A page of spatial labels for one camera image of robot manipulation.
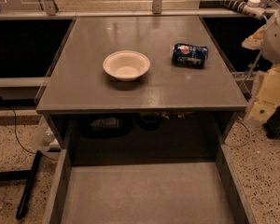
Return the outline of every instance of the white robot part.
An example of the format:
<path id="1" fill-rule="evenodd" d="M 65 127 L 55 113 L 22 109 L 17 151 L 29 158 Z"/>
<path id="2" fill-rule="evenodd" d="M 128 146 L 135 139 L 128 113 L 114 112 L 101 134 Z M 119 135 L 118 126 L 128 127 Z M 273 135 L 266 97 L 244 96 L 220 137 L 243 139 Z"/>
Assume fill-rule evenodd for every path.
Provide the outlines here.
<path id="1" fill-rule="evenodd" d="M 272 63 L 280 63 L 280 8 L 269 18 L 262 38 L 263 58 Z"/>
<path id="2" fill-rule="evenodd" d="M 259 7 L 260 3 L 260 0 L 248 0 L 247 5 L 250 7 Z"/>
<path id="3" fill-rule="evenodd" d="M 255 19 L 262 20 L 265 14 L 265 10 L 261 7 L 244 6 L 242 13 Z"/>

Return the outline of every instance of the gray table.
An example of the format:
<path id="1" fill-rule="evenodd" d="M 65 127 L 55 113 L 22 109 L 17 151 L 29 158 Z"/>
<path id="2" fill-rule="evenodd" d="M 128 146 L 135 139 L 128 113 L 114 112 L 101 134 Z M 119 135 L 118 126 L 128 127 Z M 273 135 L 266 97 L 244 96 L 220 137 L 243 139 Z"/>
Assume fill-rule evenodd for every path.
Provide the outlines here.
<path id="1" fill-rule="evenodd" d="M 209 56 L 204 68 L 173 65 L 176 43 L 207 46 Z M 105 74 L 105 57 L 119 50 L 144 53 L 151 62 L 148 73 L 134 82 L 120 82 Z M 72 167 L 75 175 L 71 182 L 77 191 L 85 190 L 82 197 L 92 194 L 83 181 L 77 184 L 86 174 L 80 165 L 159 163 L 168 162 L 168 158 L 169 162 L 214 160 L 220 141 L 228 134 L 237 112 L 245 107 L 244 96 L 198 17 L 77 18 L 37 107 L 63 148 L 63 164 L 56 172 L 59 181 L 53 185 L 55 201 L 50 208 L 54 211 L 47 212 L 47 220 L 62 219 L 60 202 L 65 202 L 64 187 L 70 183 Z M 154 132 L 143 131 L 134 119 L 129 134 L 111 140 L 87 138 L 78 129 L 79 121 L 90 114 L 143 111 L 167 112 L 171 117 L 162 119 Z M 186 118 L 177 118 L 176 112 L 184 112 Z M 205 165 L 216 172 L 214 164 Z M 198 181 L 195 185 L 204 184 Z M 72 197 L 68 199 L 66 208 L 72 203 Z M 87 209 L 82 212 L 81 216 L 88 215 Z"/>
<path id="2" fill-rule="evenodd" d="M 175 43 L 206 45 L 204 69 L 171 63 Z M 103 61 L 119 50 L 151 61 L 138 82 L 117 82 Z M 37 107 L 41 114 L 95 111 L 244 110 L 246 101 L 198 17 L 78 18 Z"/>

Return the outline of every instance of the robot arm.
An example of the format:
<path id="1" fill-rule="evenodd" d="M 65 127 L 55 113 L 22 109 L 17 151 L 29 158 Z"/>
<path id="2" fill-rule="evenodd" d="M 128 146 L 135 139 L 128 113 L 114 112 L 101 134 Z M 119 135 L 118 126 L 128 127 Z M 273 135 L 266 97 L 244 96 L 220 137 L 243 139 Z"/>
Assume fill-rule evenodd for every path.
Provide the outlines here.
<path id="1" fill-rule="evenodd" d="M 269 18 L 261 43 L 263 58 L 280 64 L 280 8 Z"/>

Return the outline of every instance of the soda can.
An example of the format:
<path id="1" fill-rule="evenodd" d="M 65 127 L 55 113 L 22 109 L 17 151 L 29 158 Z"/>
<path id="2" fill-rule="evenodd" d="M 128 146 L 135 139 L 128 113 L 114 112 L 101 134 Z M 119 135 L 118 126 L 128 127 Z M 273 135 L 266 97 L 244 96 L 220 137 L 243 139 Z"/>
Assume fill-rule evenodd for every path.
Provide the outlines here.
<path id="1" fill-rule="evenodd" d="M 202 68 L 207 59 L 207 55 L 208 48 L 206 46 L 200 47 L 177 43 L 174 46 L 172 60 L 175 64 Z"/>

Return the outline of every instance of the white bowl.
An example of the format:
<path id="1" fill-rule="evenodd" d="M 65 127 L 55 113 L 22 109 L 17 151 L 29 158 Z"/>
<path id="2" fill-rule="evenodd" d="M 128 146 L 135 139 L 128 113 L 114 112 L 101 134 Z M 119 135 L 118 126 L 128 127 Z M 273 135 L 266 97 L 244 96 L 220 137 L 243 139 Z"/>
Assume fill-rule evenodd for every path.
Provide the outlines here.
<path id="1" fill-rule="evenodd" d="M 145 74 L 150 67 L 147 56 L 136 51 L 123 50 L 105 58 L 103 68 L 107 74 L 121 81 L 131 81 Z"/>

